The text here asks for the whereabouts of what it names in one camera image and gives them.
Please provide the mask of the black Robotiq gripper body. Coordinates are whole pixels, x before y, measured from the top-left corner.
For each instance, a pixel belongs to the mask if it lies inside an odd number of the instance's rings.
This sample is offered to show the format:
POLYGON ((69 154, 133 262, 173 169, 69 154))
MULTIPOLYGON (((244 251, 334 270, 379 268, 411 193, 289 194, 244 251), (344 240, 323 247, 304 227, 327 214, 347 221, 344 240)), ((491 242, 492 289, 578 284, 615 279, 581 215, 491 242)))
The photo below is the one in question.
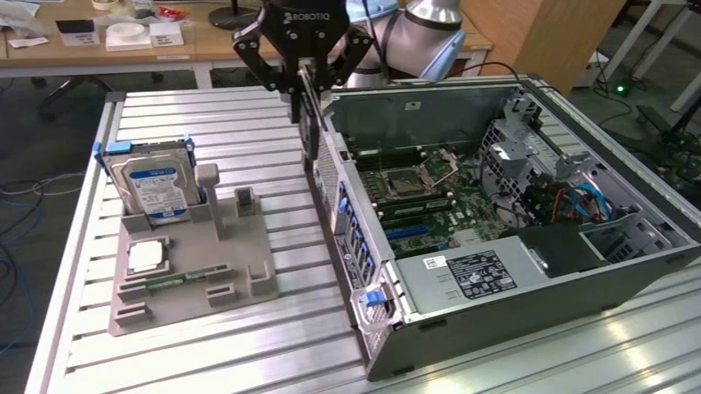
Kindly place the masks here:
POLYGON ((257 23, 284 60, 326 57, 350 27, 346 1, 263 1, 257 23))

